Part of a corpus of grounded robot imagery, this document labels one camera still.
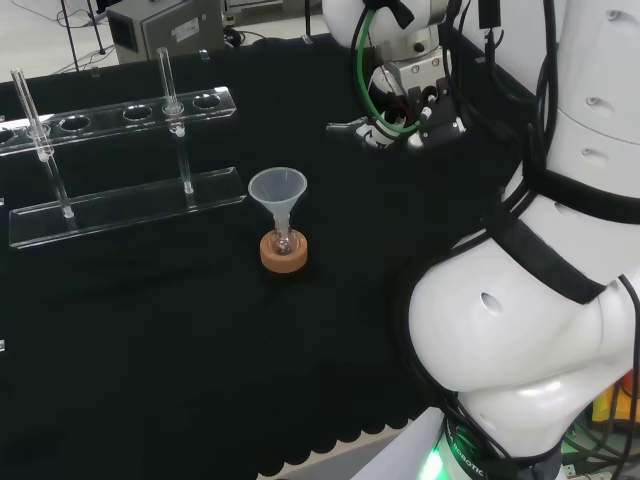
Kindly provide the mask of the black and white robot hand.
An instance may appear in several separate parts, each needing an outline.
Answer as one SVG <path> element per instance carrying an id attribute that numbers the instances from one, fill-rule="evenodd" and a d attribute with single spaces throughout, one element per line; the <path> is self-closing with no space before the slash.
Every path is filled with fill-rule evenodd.
<path id="1" fill-rule="evenodd" d="M 400 134 L 383 126 L 379 121 L 372 122 L 366 117 L 350 122 L 348 127 L 366 146 L 378 150 L 401 143 L 410 149 L 422 149 L 432 140 L 432 135 L 427 132 Z"/>

